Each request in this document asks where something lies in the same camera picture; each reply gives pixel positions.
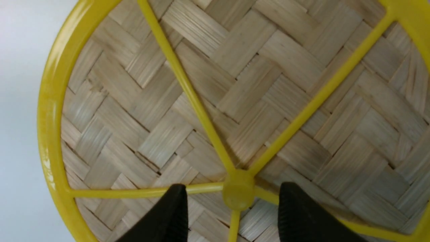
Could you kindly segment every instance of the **bamboo steamer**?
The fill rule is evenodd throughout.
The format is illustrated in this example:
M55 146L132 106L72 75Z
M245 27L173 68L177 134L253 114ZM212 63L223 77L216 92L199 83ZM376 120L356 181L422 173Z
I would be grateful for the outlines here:
M258 158L385 15L374 0L164 0L153 4L236 167ZM392 24L257 175L299 184L334 215L411 233L427 201L429 73ZM61 147L72 189L222 181L225 170L135 0L96 28L64 99ZM157 199L76 199L113 242ZM226 241L221 193L190 195L189 241ZM256 199L239 241L273 242L277 207ZM366 237L369 241L382 241Z

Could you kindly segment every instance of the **yellow plastic frame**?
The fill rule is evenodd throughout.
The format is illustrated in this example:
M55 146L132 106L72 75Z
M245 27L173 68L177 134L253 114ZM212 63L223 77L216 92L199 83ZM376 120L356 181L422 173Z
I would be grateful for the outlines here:
M77 242L97 242L77 208L74 198L97 197L106 199L148 198L162 196L167 188L140 190L73 190L70 188L61 155L61 112L65 90L76 59L84 44L103 18L121 0L79 0L61 28L49 54L40 86L37 110L37 133L40 159L52 199L64 223ZM193 90L186 73L167 41L158 20L147 0L138 0L154 36L166 55L170 65L190 99L194 110L205 128L227 173L236 171L217 135L208 115ZM426 0L380 0L387 9L381 22L360 44L348 61L338 70L315 98L305 107L271 147L250 167L248 173L256 175L268 161L285 145L308 118L324 103L336 87L346 78L362 57L394 21L398 21L410 35L430 70L430 5ZM222 191L223 183L208 183L187 186L189 194ZM255 196L274 204L279 203L276 194L255 187ZM239 228L240 212L233 211L229 242L235 242ZM397 242L430 241L430 207L427 209L412 235L363 226L342 221L357 233Z

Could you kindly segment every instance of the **white background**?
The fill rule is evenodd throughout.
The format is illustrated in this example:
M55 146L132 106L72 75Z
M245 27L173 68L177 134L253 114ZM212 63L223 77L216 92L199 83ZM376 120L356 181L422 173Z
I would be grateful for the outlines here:
M0 0L0 241L72 242L37 149L40 80L77 0Z

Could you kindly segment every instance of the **center hub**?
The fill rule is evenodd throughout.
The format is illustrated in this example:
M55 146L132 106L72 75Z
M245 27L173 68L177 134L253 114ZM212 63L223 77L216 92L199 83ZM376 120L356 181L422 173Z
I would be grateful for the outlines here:
M254 177L244 170L228 174L222 190L224 203L231 209L243 211L254 201Z

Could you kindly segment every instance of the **wooden texture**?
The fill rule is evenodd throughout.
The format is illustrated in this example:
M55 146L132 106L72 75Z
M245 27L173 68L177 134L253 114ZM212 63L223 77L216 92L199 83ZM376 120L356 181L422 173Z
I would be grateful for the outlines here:
M150 0L238 168L294 120L384 16L375 0ZM344 83L257 175L300 185L343 219L411 233L430 199L429 74L393 23ZM61 147L73 189L138 189L225 177L135 0L84 46L66 89ZM76 202L114 242L157 199ZM227 241L221 193L191 195L189 241ZM239 241L279 241L276 206L256 199ZM369 241L380 241L365 237Z

